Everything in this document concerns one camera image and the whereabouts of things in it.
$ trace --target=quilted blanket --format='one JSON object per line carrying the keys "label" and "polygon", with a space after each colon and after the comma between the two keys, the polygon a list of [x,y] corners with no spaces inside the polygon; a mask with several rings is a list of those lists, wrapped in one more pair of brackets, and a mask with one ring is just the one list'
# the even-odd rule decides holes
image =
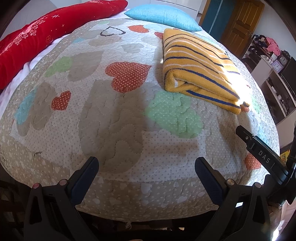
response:
{"label": "quilted blanket", "polygon": [[89,156],[100,162],[78,210],[119,221],[184,218],[216,209],[194,171],[203,156],[225,178],[263,182],[267,171],[235,135],[238,125],[279,153],[276,127],[254,79],[235,115],[164,90],[163,31],[130,19],[89,22],[24,79],[0,121],[1,164],[17,181],[56,184]]}

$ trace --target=turquoise cushion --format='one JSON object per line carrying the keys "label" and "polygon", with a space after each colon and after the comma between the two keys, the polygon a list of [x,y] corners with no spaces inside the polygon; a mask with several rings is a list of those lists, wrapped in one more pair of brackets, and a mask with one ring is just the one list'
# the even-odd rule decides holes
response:
{"label": "turquoise cushion", "polygon": [[125,14],[136,20],[160,23],[190,32],[202,30],[197,22],[187,13],[167,5],[141,5],[130,9]]}

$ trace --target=red pillow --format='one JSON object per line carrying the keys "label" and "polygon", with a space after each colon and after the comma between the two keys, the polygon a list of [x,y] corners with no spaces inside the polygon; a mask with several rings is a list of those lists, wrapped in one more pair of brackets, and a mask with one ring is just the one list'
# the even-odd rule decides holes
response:
{"label": "red pillow", "polygon": [[59,8],[7,35],[0,41],[0,90],[52,41],[87,22],[117,14],[127,4],[126,0],[93,0]]}

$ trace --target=yellow striped towel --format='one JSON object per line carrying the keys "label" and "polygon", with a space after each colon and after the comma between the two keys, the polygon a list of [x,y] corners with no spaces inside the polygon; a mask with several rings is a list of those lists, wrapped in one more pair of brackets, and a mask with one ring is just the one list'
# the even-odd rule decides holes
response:
{"label": "yellow striped towel", "polygon": [[246,81],[228,55],[188,32],[163,34],[165,89],[200,98],[239,114],[250,105]]}

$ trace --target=black monitor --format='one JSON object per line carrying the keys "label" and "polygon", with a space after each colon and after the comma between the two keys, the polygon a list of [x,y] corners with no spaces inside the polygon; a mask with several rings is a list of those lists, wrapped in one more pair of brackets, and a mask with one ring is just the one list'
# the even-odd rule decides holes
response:
{"label": "black monitor", "polygon": [[296,60],[292,57],[285,69],[281,72],[282,77],[296,94]]}

